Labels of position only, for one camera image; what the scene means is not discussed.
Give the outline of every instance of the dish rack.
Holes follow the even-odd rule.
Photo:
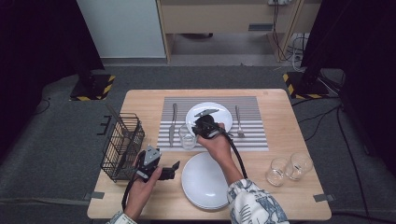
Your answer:
[[[135,113],[120,113],[115,119],[106,136],[101,168],[117,182],[132,178],[134,160],[142,147],[145,132]]]

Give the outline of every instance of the patterned sleeve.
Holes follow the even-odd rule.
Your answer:
[[[137,224],[130,217],[119,211],[106,224]]]
[[[231,184],[228,188],[228,201],[233,224],[289,223],[279,203],[249,179]]]

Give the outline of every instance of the table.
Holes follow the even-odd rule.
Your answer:
[[[296,0],[279,6],[274,39],[275,6],[262,0],[156,0],[167,61],[175,34],[271,32],[268,39],[278,62],[285,60],[294,33],[310,33],[321,0]]]
[[[128,91],[121,112],[136,113],[141,119],[146,138],[142,149],[150,143],[156,146],[158,131],[163,111],[163,100],[167,96],[256,96],[262,116],[269,151],[240,152],[248,177],[260,188],[272,193],[292,220],[326,220],[332,216],[327,201],[316,202],[314,195],[323,194],[315,168],[303,180],[286,181],[282,187],[270,185],[264,178],[265,171],[275,157],[289,157],[293,152],[307,148],[292,111],[289,97],[283,90],[133,90]],[[141,219],[229,219],[228,207],[219,210],[203,210],[185,197],[181,187],[181,174],[186,162],[199,152],[163,153],[160,165],[172,166],[180,161],[173,180],[158,181],[152,195],[144,208]],[[121,199],[126,188],[126,181],[114,183],[105,172],[101,171],[95,192],[103,192],[103,199],[92,198],[88,208],[90,218],[111,218],[121,210]]]

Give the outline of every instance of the person's left hand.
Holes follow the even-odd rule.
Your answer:
[[[139,216],[149,200],[149,196],[151,195],[158,178],[160,178],[162,171],[163,168],[158,167],[153,172],[147,183],[143,182],[141,178],[136,179],[128,193],[128,201],[124,210],[126,216],[130,217],[134,221],[139,219]]]

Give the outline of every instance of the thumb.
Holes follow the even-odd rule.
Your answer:
[[[162,172],[163,172],[163,168],[159,166],[157,167],[157,169],[155,169],[154,173],[152,173],[147,183],[151,188],[154,188],[155,183],[160,178]]]

